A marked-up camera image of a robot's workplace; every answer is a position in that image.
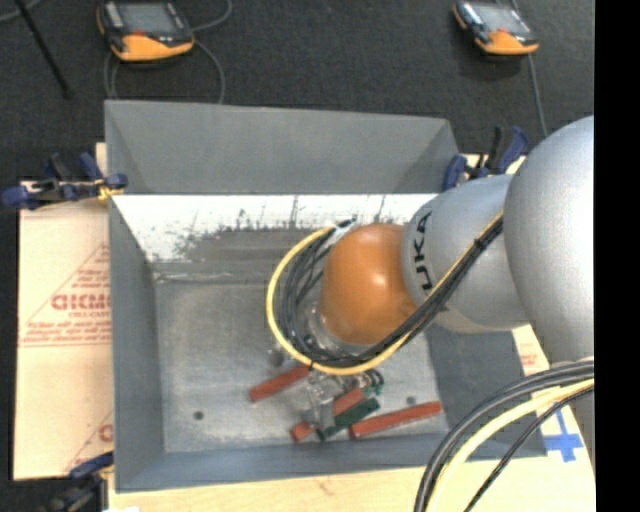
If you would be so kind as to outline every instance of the cable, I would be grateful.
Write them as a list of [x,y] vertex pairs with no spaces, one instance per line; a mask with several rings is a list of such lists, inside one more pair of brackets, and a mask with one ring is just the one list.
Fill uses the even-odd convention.
[[[309,350],[311,347],[308,344],[298,343],[299,340],[296,339],[296,336],[288,339],[283,334],[274,313],[274,297],[280,277],[289,263],[298,255],[301,255],[301,258],[305,258],[304,251],[307,246],[323,237],[326,240],[334,230],[335,227],[327,227],[312,233],[296,244],[280,261],[271,276],[267,289],[265,301],[266,317],[276,341],[298,362],[333,375],[353,375],[367,371],[382,363],[411,341],[423,327],[435,318],[478,256],[502,232],[502,212],[498,213],[478,238],[467,247],[442,279],[434,286],[425,301],[397,329],[362,354],[339,354],[333,360],[327,360],[326,351],[313,353],[312,350]],[[288,307],[287,300],[290,299],[291,293],[289,290],[285,290],[285,292],[288,293],[285,296],[284,304],[285,307]]]
[[500,462],[496,465],[496,467],[491,471],[486,480],[482,483],[480,488],[476,491],[473,498],[464,509],[464,512],[471,512],[473,507],[480,501],[480,498],[487,492],[487,490],[491,487],[491,485],[496,481],[498,476],[502,473],[502,471],[507,467],[515,453],[520,449],[520,447],[533,435],[533,433],[540,428],[540,426],[548,420],[553,414],[562,409],[564,406],[568,405],[570,402],[580,399],[583,396],[588,395],[589,393],[593,393],[593,386],[589,387],[575,395],[571,395],[559,402],[556,402],[554,405],[549,407],[543,414],[538,416],[534,421],[531,422],[529,427],[516,439],[516,441],[511,445],[511,448],[507,450],[504,456],[500,459]]
[[203,23],[202,25],[192,27],[191,31],[200,32],[202,30],[207,30],[209,28],[217,27],[218,25],[221,25],[222,23],[227,21],[229,19],[229,16],[231,16],[231,13],[233,12],[233,4],[231,3],[231,0],[226,0],[226,2],[227,2],[227,10],[224,12],[222,16],[208,23]]
[[522,396],[553,386],[566,386],[593,378],[594,368],[593,361],[586,361],[545,370],[505,386],[474,408],[447,434],[433,453],[418,487],[414,511],[425,510],[445,462],[454,452],[457,443],[474,424],[486,418],[487,415],[495,414],[495,411],[504,411],[506,404]]
[[547,406],[556,400],[562,400],[568,397],[573,398],[577,393],[584,391],[593,386],[593,379],[587,379],[584,382],[574,384],[571,386],[563,387],[560,389],[546,391],[543,395],[538,396],[520,404],[513,409],[509,409],[505,413],[501,414],[497,418],[491,420],[484,425],[476,434],[469,438],[458,452],[451,458],[451,460],[444,466],[441,471],[440,477],[435,482],[434,490],[431,499],[427,503],[426,512],[433,512],[437,509],[438,501],[442,494],[442,489],[447,484],[451,475],[455,472],[462,463],[487,439],[493,436],[496,432],[503,429],[507,425],[522,418],[523,416],[536,411],[537,409]]
[[[38,6],[40,3],[42,3],[42,0],[33,0],[32,2],[28,3],[26,5],[27,9],[33,9],[34,7]],[[5,23],[7,21],[11,21],[14,20],[16,18],[18,18],[20,16],[20,10],[16,9],[15,11],[11,11],[8,12],[7,14],[2,14],[0,15],[0,23]]]
[[[222,68],[222,64],[220,64],[220,61],[211,52],[211,50],[209,50],[209,48],[204,46],[200,41],[196,40],[194,41],[194,44],[205,53],[205,55],[209,58],[209,60],[213,62],[218,72],[218,77],[220,81],[220,93],[216,103],[222,104],[227,91],[227,81],[224,75],[224,69]],[[116,90],[116,76],[118,74],[118,69],[120,68],[120,60],[116,59],[116,62],[112,66],[111,65],[112,59],[113,59],[113,53],[108,52],[105,56],[103,69],[102,69],[104,92],[108,99],[118,99],[118,92]]]
[[[520,14],[520,7],[516,0],[510,0],[511,7],[513,7],[514,11]],[[500,0],[495,0],[497,4],[501,4]],[[540,101],[540,88],[538,87],[538,77],[536,73],[536,65],[533,60],[532,54],[527,54],[527,65],[529,66],[529,77],[531,79],[531,87],[533,88],[533,100],[535,102],[536,107],[536,115],[538,116],[538,122],[540,123],[540,129],[542,130],[543,137],[547,137],[549,132],[547,131],[547,123],[544,117],[544,111],[542,109],[542,102]]]

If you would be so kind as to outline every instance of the clamp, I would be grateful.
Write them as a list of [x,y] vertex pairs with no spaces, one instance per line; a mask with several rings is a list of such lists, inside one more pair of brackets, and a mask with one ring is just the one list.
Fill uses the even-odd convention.
[[529,144],[528,137],[520,128],[513,126],[511,130],[511,142],[503,149],[503,131],[501,127],[496,126],[487,158],[483,159],[481,156],[475,167],[467,164],[466,157],[460,154],[455,155],[445,169],[442,191],[445,192],[460,185],[464,181],[465,174],[468,179],[473,180],[506,173],[509,166],[520,158]]
[[69,478],[81,482],[53,497],[48,506],[40,507],[42,512],[79,512],[93,498],[98,500],[100,510],[107,506],[106,480],[100,474],[102,470],[113,465],[113,452],[107,452],[88,460],[72,469]]
[[49,157],[44,167],[45,178],[31,184],[18,185],[2,191],[2,203],[9,208],[35,210],[42,206],[97,198],[106,204],[109,197],[122,193],[129,184],[125,174],[104,176],[98,164],[89,153],[82,153],[80,167],[86,178],[83,181],[65,181],[68,169],[58,153]]

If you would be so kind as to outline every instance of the gray bin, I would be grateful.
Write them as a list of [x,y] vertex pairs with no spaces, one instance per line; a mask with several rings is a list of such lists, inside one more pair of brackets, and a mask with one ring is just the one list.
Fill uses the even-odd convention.
[[268,364],[266,282],[331,220],[408,221],[457,152],[448,122],[140,101],[108,101],[105,117],[109,171],[130,179],[109,213],[118,490],[425,465],[450,425],[522,375],[509,333],[474,343],[434,327],[383,366],[379,412],[439,399],[446,415],[293,445],[301,386],[246,394],[283,370]]

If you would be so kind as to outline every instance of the black wire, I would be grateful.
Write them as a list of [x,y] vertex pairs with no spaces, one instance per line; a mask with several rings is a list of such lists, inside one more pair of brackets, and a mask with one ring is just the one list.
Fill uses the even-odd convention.
[[491,485],[493,485],[493,483],[496,481],[496,479],[500,476],[500,473],[502,473],[502,471],[507,467],[507,465],[509,464],[511,459],[513,459],[513,456],[515,455],[515,453],[520,449],[520,447],[525,442],[527,442],[527,440],[533,435],[533,433],[536,430],[538,430],[540,428],[540,426],[547,419],[549,419],[549,417],[551,417],[553,414],[556,413],[556,411],[560,410],[561,408],[563,408],[565,405],[569,404],[570,402],[572,402],[574,400],[578,400],[579,398],[582,398],[583,396],[586,396],[586,395],[588,395],[590,393],[593,393],[593,390],[594,390],[594,386],[590,386],[587,389],[579,391],[579,392],[577,392],[577,393],[575,393],[575,394],[573,394],[571,396],[568,396],[567,398],[564,398],[563,400],[560,400],[559,402],[557,402],[554,405],[552,405],[551,407],[549,407],[538,418],[536,418],[534,421],[532,421],[531,424],[529,425],[529,427],[527,427],[527,429],[522,434],[520,434],[518,439],[516,439],[516,441],[511,445],[509,450],[507,450],[507,452],[504,454],[504,456],[500,459],[500,462],[498,462],[498,464],[493,469],[493,471],[491,471],[489,476],[482,483],[482,485],[480,486],[478,491],[474,494],[473,498],[471,498],[471,501],[469,502],[469,504],[464,509],[464,512],[470,512],[473,509],[473,507],[476,505],[476,503],[478,503],[480,498],[482,498],[482,496],[487,492],[487,490],[491,487]]
[[225,10],[222,16],[208,23],[203,23],[202,25],[191,27],[191,31],[200,32],[202,30],[207,30],[209,28],[217,27],[218,25],[221,25],[222,23],[227,21],[229,19],[229,16],[231,16],[231,13],[233,12],[233,4],[231,3],[231,0],[226,0],[226,2],[227,2],[227,9]]
[[587,378],[593,378],[593,375],[593,361],[573,363],[525,377],[524,379],[506,386],[485,400],[482,404],[478,405],[460,423],[458,423],[449,432],[449,434],[447,434],[433,453],[418,487],[414,511],[424,511],[433,492],[433,486],[435,485],[446,460],[454,451],[457,443],[474,424],[486,418],[487,415],[495,412],[496,410],[501,410],[503,412],[504,405],[508,402],[522,398],[523,396],[536,391],[548,389],[551,386],[569,385],[581,382]]
[[[42,0],[33,0],[32,2],[29,2],[26,5],[26,8],[31,10],[34,7],[37,7],[38,4],[40,4],[42,2]],[[13,11],[10,11],[6,14],[1,14],[0,15],[0,23],[5,23],[7,21],[11,21],[11,20],[15,20],[16,18],[20,17],[20,10],[19,9],[15,9]]]
[[[516,0],[510,0],[511,7],[513,10],[520,15],[520,7],[518,6]],[[500,0],[495,0],[498,5],[502,5]],[[529,66],[529,77],[531,79],[531,87],[533,89],[533,100],[535,102],[536,107],[536,115],[538,116],[538,122],[540,123],[540,129],[542,131],[543,137],[547,137],[549,132],[547,131],[547,123],[544,117],[544,110],[542,109],[542,102],[540,101],[540,88],[538,87],[538,76],[536,73],[536,65],[533,60],[532,54],[527,54],[527,65]]]
[[[460,284],[462,278],[470,270],[471,266],[478,259],[480,254],[495,238],[498,237],[498,235],[500,235],[500,233],[502,233],[502,227],[502,215],[499,215],[492,224],[485,229],[483,234],[475,240],[474,246],[457,263],[455,268],[448,273],[447,277],[442,283],[440,283],[437,289],[433,291],[420,306],[418,306],[416,311],[392,333],[361,354],[353,355],[344,351],[329,352],[327,350],[320,349],[317,345],[310,345],[307,343],[305,337],[301,336],[299,332],[294,332],[293,336],[289,336],[290,341],[296,350],[309,357],[311,360],[317,362],[322,361],[325,364],[329,363],[328,365],[334,368],[349,368],[364,364],[377,357],[403,336],[406,336],[406,339],[403,341],[402,346],[406,345],[421,331],[421,329],[426,327],[435,319],[436,315],[449,300],[455,289]],[[321,237],[319,240],[322,240],[322,243],[324,243],[332,233],[333,231],[324,237]],[[294,293],[291,288],[292,283],[297,282],[296,280],[299,279],[299,276],[301,275],[300,269],[305,268],[309,258],[312,257],[311,255],[317,253],[319,247],[319,244],[311,244],[308,248],[302,251],[301,254],[298,255],[298,258],[296,258],[292,263],[292,268],[290,270],[291,274],[289,275],[291,279],[287,279],[287,284],[284,289],[283,304],[285,311],[279,317],[283,322],[282,326],[284,327],[284,332],[289,335],[291,334],[292,327],[290,316],[293,315],[291,316],[291,320],[295,322],[295,315],[297,314],[295,311],[296,305],[291,303],[291,296],[292,293]],[[316,260],[312,259],[312,264],[310,265],[311,268],[313,268],[315,262]]]
[[[218,94],[218,99],[216,103],[222,104],[224,102],[224,97],[227,92],[227,80],[225,78],[224,69],[222,64],[218,60],[218,58],[200,41],[195,40],[194,45],[200,48],[207,58],[213,63],[216,71],[218,72],[218,80],[220,82],[220,92]],[[113,60],[113,54],[108,52],[104,58],[104,63],[102,66],[103,73],[103,86],[105,96],[108,99],[118,99],[118,92],[116,90],[116,76],[118,74],[118,70],[120,68],[120,60],[115,59],[115,63],[111,65],[111,61]]]

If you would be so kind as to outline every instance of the handheld device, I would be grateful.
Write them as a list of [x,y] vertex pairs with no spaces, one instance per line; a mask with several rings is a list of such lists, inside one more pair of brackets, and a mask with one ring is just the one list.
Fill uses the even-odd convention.
[[458,0],[453,14],[487,55],[518,57],[535,52],[540,45],[522,17],[506,5]]
[[104,2],[97,21],[111,51],[125,62],[167,59],[195,44],[187,19],[171,2]]

